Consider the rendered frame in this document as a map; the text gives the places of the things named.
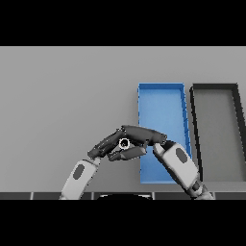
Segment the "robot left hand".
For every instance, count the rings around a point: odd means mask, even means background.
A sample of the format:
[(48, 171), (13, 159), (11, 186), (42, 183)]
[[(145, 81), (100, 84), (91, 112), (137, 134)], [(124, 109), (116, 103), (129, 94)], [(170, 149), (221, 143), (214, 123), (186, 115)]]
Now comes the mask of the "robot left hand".
[(103, 158), (118, 145), (119, 139), (124, 135), (125, 132), (122, 129), (117, 129), (115, 133), (107, 136), (96, 144), (90, 151), (87, 152), (87, 155), (93, 160), (96, 158)]

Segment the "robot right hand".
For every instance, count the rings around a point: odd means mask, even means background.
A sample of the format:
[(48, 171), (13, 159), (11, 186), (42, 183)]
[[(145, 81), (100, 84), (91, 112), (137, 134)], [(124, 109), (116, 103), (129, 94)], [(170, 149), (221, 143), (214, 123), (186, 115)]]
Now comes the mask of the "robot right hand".
[(167, 135), (156, 130), (124, 125), (112, 139), (112, 148), (115, 148), (123, 138), (127, 138), (134, 147), (108, 154), (109, 161), (132, 160), (146, 155), (148, 146), (154, 146), (156, 143), (164, 145)]

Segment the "blue bin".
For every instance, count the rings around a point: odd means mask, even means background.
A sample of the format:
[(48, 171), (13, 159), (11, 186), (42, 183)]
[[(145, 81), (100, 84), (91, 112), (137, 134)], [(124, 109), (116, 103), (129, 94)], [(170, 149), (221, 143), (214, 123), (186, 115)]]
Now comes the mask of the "blue bin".
[[(139, 83), (138, 125), (167, 135), (168, 140), (180, 143), (192, 157), (185, 85), (183, 83)], [(174, 184), (163, 165), (147, 147), (140, 158), (140, 182), (145, 185)]]

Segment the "dark grey bin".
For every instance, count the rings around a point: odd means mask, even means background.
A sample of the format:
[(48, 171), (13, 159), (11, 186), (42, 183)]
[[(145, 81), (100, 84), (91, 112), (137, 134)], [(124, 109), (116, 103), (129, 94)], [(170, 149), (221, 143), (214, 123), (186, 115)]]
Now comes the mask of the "dark grey bin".
[(238, 84), (193, 84), (189, 92), (201, 178), (246, 182), (246, 125)]

